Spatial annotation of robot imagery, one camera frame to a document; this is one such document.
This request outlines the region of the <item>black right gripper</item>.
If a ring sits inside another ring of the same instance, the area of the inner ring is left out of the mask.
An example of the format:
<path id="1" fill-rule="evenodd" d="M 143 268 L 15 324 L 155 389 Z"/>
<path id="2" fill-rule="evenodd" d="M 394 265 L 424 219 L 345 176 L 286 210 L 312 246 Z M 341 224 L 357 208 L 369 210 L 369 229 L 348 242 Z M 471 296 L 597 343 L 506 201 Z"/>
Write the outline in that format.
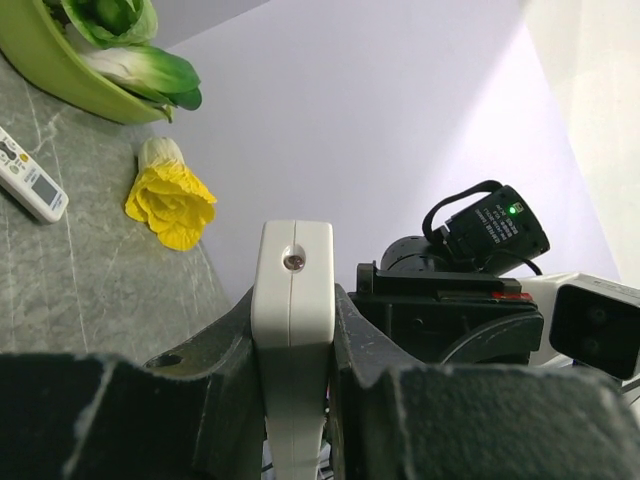
<path id="1" fill-rule="evenodd" d="M 357 266 L 349 294 L 359 313 L 424 363 L 526 365 L 544 318 L 513 278 Z"/>

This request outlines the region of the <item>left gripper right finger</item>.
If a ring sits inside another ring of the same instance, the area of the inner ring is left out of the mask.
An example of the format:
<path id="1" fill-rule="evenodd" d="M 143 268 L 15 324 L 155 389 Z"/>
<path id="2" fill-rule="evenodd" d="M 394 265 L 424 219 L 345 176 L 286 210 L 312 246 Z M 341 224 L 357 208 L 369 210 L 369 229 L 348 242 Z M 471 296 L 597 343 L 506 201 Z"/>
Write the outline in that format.
<path id="1" fill-rule="evenodd" d="M 424 363 L 336 292 L 330 381 L 338 479 L 635 479 L 639 427 L 605 376 L 498 362 L 532 304 L 488 323 L 488 362 Z"/>

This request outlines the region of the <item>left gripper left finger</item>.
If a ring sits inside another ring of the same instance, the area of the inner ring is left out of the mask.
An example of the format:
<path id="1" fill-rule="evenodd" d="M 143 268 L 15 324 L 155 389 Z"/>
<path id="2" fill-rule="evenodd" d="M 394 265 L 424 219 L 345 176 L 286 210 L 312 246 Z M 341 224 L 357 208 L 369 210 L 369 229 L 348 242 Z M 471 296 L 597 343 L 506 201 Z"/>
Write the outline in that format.
<path id="1" fill-rule="evenodd" d="M 5 479 L 257 479 L 264 414 L 251 300 L 144 365 L 1 358 Z"/>

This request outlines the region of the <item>plain white remote control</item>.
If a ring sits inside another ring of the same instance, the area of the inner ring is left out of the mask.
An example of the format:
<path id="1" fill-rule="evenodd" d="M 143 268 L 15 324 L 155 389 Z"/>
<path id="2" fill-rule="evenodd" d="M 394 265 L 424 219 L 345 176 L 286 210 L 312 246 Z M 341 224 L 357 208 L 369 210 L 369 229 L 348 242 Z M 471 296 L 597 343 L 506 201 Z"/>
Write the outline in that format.
<path id="1" fill-rule="evenodd" d="M 251 301 L 266 431 L 279 479 L 314 479 L 335 331 L 331 224 L 264 224 Z"/>

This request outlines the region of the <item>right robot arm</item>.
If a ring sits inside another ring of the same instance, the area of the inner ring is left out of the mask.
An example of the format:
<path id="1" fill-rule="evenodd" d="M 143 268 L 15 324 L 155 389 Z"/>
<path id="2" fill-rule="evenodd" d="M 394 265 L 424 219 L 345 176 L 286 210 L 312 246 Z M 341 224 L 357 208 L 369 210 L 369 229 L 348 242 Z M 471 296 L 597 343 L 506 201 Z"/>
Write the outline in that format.
<path id="1" fill-rule="evenodd" d="M 360 314 L 426 363 L 574 365 L 627 380 L 639 372 L 639 293 L 600 277 L 546 274 L 550 243 L 512 187 L 481 182 L 441 227 L 357 268 Z"/>

